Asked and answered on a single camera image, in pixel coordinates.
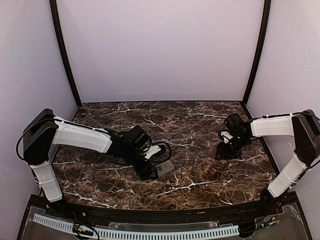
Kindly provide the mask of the white remote control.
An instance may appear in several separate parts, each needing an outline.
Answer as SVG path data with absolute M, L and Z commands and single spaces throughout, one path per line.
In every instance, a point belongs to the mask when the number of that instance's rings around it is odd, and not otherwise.
M 158 174 L 157 173 L 157 168 L 162 168 L 163 171 Z M 170 173 L 171 171 L 173 171 L 175 169 L 175 166 L 173 165 L 173 163 L 170 160 L 164 161 L 158 165 L 155 166 L 155 170 L 156 170 L 156 174 L 158 177 L 161 177 L 167 173 Z

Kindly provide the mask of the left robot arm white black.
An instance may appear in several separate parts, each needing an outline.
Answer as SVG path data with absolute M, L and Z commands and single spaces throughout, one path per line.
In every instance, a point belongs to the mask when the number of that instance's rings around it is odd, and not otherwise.
M 54 203 L 63 199 L 63 193 L 49 161 L 51 146 L 72 146 L 123 159 L 147 181 L 157 179 L 158 173 L 149 160 L 155 152 L 151 145 L 144 148 L 146 143 L 152 139 L 139 125 L 121 132 L 94 128 L 65 120 L 46 108 L 24 129 L 15 150 L 23 146 L 18 157 L 29 165 L 46 199 Z

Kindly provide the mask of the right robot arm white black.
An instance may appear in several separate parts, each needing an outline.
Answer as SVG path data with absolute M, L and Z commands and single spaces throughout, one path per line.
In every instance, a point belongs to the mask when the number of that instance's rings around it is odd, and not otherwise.
M 255 140 L 286 140 L 289 144 L 284 153 L 287 156 L 281 171 L 266 187 L 265 196 L 275 200 L 302 176 L 320 162 L 320 118 L 311 110 L 263 115 L 244 120 L 238 113 L 232 113 L 223 121 L 225 128 L 218 132 L 220 143 L 215 152 L 216 160 L 236 160 L 242 156 L 242 149 Z

